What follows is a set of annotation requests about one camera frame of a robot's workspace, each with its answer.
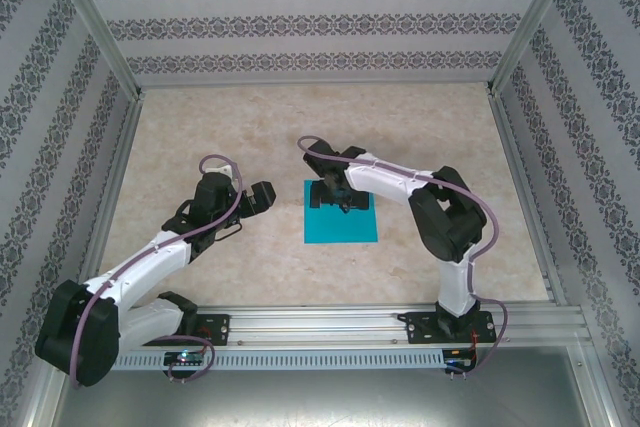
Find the enclosure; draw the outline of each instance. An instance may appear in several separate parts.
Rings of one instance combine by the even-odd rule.
[[[0,424],[640,424],[639,5],[1,0]],[[483,373],[452,381],[397,321],[440,284],[408,209],[308,241],[305,134],[455,167],[496,212],[474,285],[509,322]],[[141,346],[71,389],[34,354],[54,290],[144,247],[210,153],[276,201],[142,303],[228,315],[213,370],[175,385]]]

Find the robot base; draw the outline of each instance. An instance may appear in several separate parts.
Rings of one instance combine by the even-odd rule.
[[[477,306],[460,318],[439,309],[437,304],[436,312],[407,312],[397,318],[406,324],[410,344],[493,343],[496,341],[493,316],[477,310]]]
[[[189,335],[202,337],[216,347],[224,347],[229,338],[229,323],[230,317],[226,314],[197,314],[193,332]],[[152,340],[144,345],[146,347],[171,347],[174,345],[202,347],[202,344],[191,340]]]

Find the metal linear rail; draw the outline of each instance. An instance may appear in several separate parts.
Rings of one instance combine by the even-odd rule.
[[[551,302],[510,303],[507,307],[509,325],[501,348],[591,345],[580,307],[558,307]],[[494,306],[483,306],[483,309],[493,314],[495,328],[500,329],[503,320],[501,310]],[[224,370],[247,370],[251,366],[260,367],[259,370],[282,370],[300,362],[307,362],[307,367],[337,367],[342,363],[345,368],[364,368],[365,364],[361,362],[371,359],[367,368],[441,368],[443,348],[465,348],[469,345],[410,345],[405,324],[396,319],[399,313],[434,310],[431,304],[419,304],[218,307],[201,308],[200,312],[225,313],[231,317],[228,345],[216,348],[218,367]],[[120,356],[114,369],[159,369],[164,352],[175,352],[181,348],[142,347]]]
[[[94,0],[72,0],[76,10],[82,17],[85,26],[100,47],[109,67],[118,78],[127,98],[132,101],[138,99],[140,87],[133,76],[131,67],[120,51],[107,23],[102,18]]]
[[[538,215],[536,203],[533,199],[533,193],[527,182],[525,175],[524,164],[518,154],[515,138],[513,132],[507,122],[507,117],[502,104],[500,96],[494,96],[487,89],[487,96],[489,99],[489,105],[493,112],[493,118],[496,122],[496,128],[500,135],[500,142],[502,142],[502,148],[504,149],[504,155],[509,165],[511,177],[513,179],[513,185],[515,186],[518,200],[520,201],[520,208],[524,215],[527,229],[529,230],[529,236],[531,238],[531,245],[538,261],[538,266],[542,273],[542,278],[547,288],[547,292],[550,298],[559,305],[568,305],[569,302],[565,296],[560,277],[558,275],[558,269],[553,262],[553,256],[549,250],[549,244],[544,234],[541,219]]]

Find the aluminum frame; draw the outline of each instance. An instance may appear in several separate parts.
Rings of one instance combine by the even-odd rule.
[[[557,306],[551,302],[507,304],[510,322],[500,348],[564,347],[573,367],[582,402],[592,426],[619,426],[613,400],[598,362],[591,336],[580,307]],[[309,350],[348,350],[365,354],[376,350],[398,354],[415,352],[420,346],[407,342],[405,326],[395,315],[407,311],[432,311],[432,304],[326,306],[326,307],[203,307],[202,313],[226,313],[231,316],[229,344],[218,352],[256,353]],[[502,314],[489,306],[496,328]],[[444,345],[425,345],[433,351]],[[144,347],[135,355],[157,355],[180,347]],[[378,365],[372,368],[389,368]],[[52,425],[55,411],[65,389],[67,376],[38,362],[37,378],[31,401],[18,425]]]
[[[107,246],[107,239],[109,238],[111,222],[113,221],[116,204],[120,195],[120,188],[122,187],[124,174],[127,170],[129,154],[131,153],[133,140],[138,127],[138,121],[140,120],[140,113],[142,112],[142,105],[144,103],[144,95],[144,92],[142,92],[137,99],[132,100],[129,104],[129,112],[127,113],[127,119],[125,120],[120,145],[118,145],[118,151],[113,162],[111,174],[107,180],[105,198],[104,201],[101,202],[100,210],[98,211],[95,234],[89,243],[85,262],[82,266],[82,270],[80,271],[80,275],[78,276],[80,280],[86,280],[94,277],[100,269],[104,249]]]
[[[120,51],[107,23],[98,11],[94,0],[71,0],[93,36],[107,63],[116,75],[129,100],[137,100],[140,86]]]
[[[511,42],[509,42],[509,45],[505,53],[502,55],[500,63],[489,82],[494,94],[496,92],[501,92],[502,89],[504,89],[504,86],[509,81],[511,72],[513,72],[513,69],[516,67],[520,57],[522,56],[522,52],[526,48],[531,37],[533,37],[535,29],[538,28],[538,25],[542,21],[542,17],[552,2],[553,0],[532,0],[531,4],[529,4],[527,12],[522,17],[520,25],[518,25],[516,32],[513,34]]]
[[[549,250],[549,244],[544,234],[540,217],[536,210],[536,203],[533,200],[533,194],[529,188],[527,177],[525,174],[524,165],[522,159],[518,155],[518,149],[516,147],[516,141],[513,136],[513,132],[509,129],[504,105],[500,96],[494,95],[487,87],[487,96],[489,98],[489,105],[493,112],[493,118],[498,129],[498,135],[500,136],[500,142],[502,142],[502,148],[504,150],[505,157],[507,159],[507,165],[511,171],[511,177],[513,178],[513,184],[520,201],[520,208],[524,215],[524,221],[527,224],[529,230],[529,236],[531,237],[531,244],[533,245],[533,251],[538,260],[538,266],[542,272],[542,276],[545,280],[545,284],[548,283],[548,291],[550,292],[550,299],[554,300],[558,305],[569,305],[569,302],[565,296],[562,283],[560,282],[560,276],[558,275],[558,269],[553,262],[553,256]]]

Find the metal extrusion bar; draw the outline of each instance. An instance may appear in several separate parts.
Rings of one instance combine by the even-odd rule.
[[[82,20],[89,29],[89,32],[96,40],[100,51],[107,59],[111,70],[116,74],[120,85],[123,87],[129,100],[138,98],[139,86],[133,76],[129,64],[125,60],[122,52],[118,48],[116,40],[111,35],[107,23],[98,11],[94,0],[72,0],[76,9],[80,13]]]
[[[547,8],[553,0],[532,0],[529,4],[527,12],[522,17],[522,21],[515,34],[511,38],[511,42],[507,47],[507,50],[500,59],[500,63],[496,68],[493,78],[490,84],[492,85],[493,93],[501,92],[505,84],[509,81],[509,76],[513,69],[518,64],[522,52],[526,48],[529,40],[533,37],[533,33],[542,21]]]
[[[178,364],[173,370],[195,370],[207,365],[207,352],[196,365]],[[162,370],[168,362],[162,351],[135,351],[118,357],[112,370]],[[362,369],[442,369],[442,349],[407,350],[220,350],[212,369],[225,370],[362,370]]]
[[[620,427],[620,417],[604,379],[595,347],[574,345],[567,347],[567,354],[590,425]]]
[[[542,228],[540,217],[538,216],[533,194],[531,193],[531,189],[529,188],[529,184],[526,180],[524,165],[518,155],[513,132],[511,132],[506,120],[504,105],[502,105],[499,95],[494,96],[489,92],[488,98],[491,111],[493,112],[493,118],[496,122],[496,128],[500,134],[500,141],[502,142],[502,148],[504,149],[507,164],[511,171],[513,184],[518,195],[518,200],[520,201],[520,208],[522,209],[524,220],[527,224],[527,229],[529,230],[533,251],[536,259],[538,260],[540,270],[542,271],[545,287],[547,287],[548,291],[550,290],[553,300],[558,304],[568,305],[569,302],[564,294],[557,268],[553,262],[553,256],[549,250],[544,229]]]
[[[127,169],[127,162],[133,146],[133,138],[136,134],[140,113],[142,112],[142,104],[144,103],[144,92],[140,94],[137,100],[132,100],[127,112],[124,131],[118,145],[118,151],[113,162],[111,174],[105,188],[105,198],[100,204],[98,218],[96,220],[96,230],[91,238],[84,265],[79,273],[78,278],[85,281],[94,277],[100,269],[104,249],[107,246],[107,238],[109,237],[109,229],[111,221],[116,210],[116,203],[120,195],[120,188],[124,179],[124,173]]]
[[[502,311],[484,306],[493,314],[495,328],[502,326]],[[501,348],[535,346],[575,346],[590,344],[580,307],[559,307],[547,302],[511,303],[509,324]],[[390,305],[362,307],[219,307],[201,308],[203,314],[226,313],[231,316],[229,341],[217,352],[256,351],[394,351],[412,353],[424,348],[439,352],[443,348],[468,348],[469,344],[410,345],[406,325],[396,319],[398,313],[434,311],[433,305]],[[176,351],[179,347],[142,347],[133,357],[149,358],[158,352]],[[119,359],[117,365],[125,362]]]

